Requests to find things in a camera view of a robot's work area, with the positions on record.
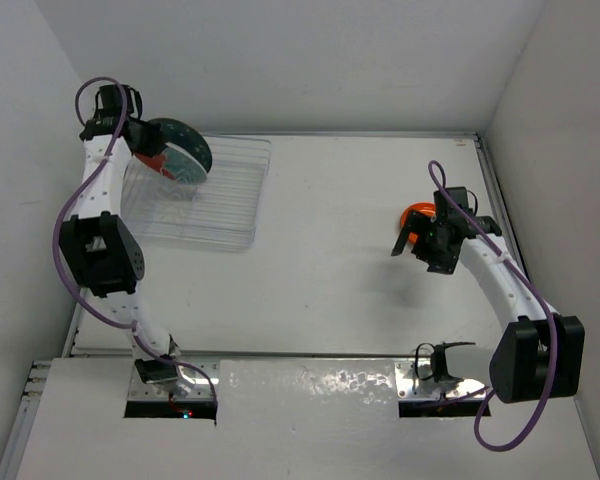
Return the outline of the orange plastic plate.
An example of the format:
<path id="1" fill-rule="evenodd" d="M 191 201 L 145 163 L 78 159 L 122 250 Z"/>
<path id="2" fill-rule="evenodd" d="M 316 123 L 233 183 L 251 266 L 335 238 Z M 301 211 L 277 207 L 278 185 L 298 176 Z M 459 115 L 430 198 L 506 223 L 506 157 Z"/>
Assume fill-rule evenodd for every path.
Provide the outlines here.
<path id="1" fill-rule="evenodd" d="M 399 226 L 404 229 L 407 225 L 409 230 L 409 240 L 415 243 L 419 232 L 422 230 L 422 220 L 431 221 L 436 214 L 436 207 L 431 202 L 418 202 L 407 207 L 401 214 Z"/>

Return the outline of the red plate with teal flower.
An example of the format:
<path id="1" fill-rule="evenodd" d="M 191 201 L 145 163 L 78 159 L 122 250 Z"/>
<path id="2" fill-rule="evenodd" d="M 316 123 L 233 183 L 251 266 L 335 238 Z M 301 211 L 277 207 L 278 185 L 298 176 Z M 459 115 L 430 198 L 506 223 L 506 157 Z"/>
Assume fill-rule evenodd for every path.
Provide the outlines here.
<path id="1" fill-rule="evenodd" d="M 204 166 L 185 149 L 173 143 L 167 143 L 155 155 L 136 152 L 134 156 L 149 169 L 177 183 L 201 185 L 208 179 Z"/>

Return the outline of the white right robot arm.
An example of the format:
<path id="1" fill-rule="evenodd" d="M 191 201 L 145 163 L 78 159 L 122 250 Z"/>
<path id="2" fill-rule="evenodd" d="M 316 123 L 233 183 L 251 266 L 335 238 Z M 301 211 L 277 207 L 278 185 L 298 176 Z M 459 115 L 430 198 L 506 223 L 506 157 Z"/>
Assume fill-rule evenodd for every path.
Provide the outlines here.
<path id="1" fill-rule="evenodd" d="M 489 378 L 499 400 L 519 403 L 538 400 L 549 374 L 550 355 L 557 351 L 552 398 L 571 397 L 579 388 L 585 329 L 576 316 L 562 316 L 552 306 L 542 308 L 530 289 L 513 272 L 502 230 L 487 215 L 477 216 L 464 187 L 448 190 L 450 199 L 434 192 L 432 204 L 414 204 L 400 220 L 400 233 L 391 252 L 411 253 L 431 273 L 451 275 L 458 264 L 473 275 L 498 320 L 503 336 L 489 364 Z M 557 332 L 552 346 L 548 316 Z"/>

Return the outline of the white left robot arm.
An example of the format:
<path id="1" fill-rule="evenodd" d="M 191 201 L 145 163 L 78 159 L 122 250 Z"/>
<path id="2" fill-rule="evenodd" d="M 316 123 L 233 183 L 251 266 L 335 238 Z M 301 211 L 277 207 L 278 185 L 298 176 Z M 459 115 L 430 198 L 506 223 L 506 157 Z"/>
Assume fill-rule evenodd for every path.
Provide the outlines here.
<path id="1" fill-rule="evenodd" d="M 141 292 L 145 258 L 121 217 L 127 167 L 136 150 L 155 144 L 158 131 L 140 120 L 137 91 L 109 77 L 96 81 L 94 114 L 81 122 L 83 178 L 58 214 L 52 255 L 82 309 L 124 333 L 140 380 L 166 390 L 179 377 L 177 346 L 151 318 Z"/>

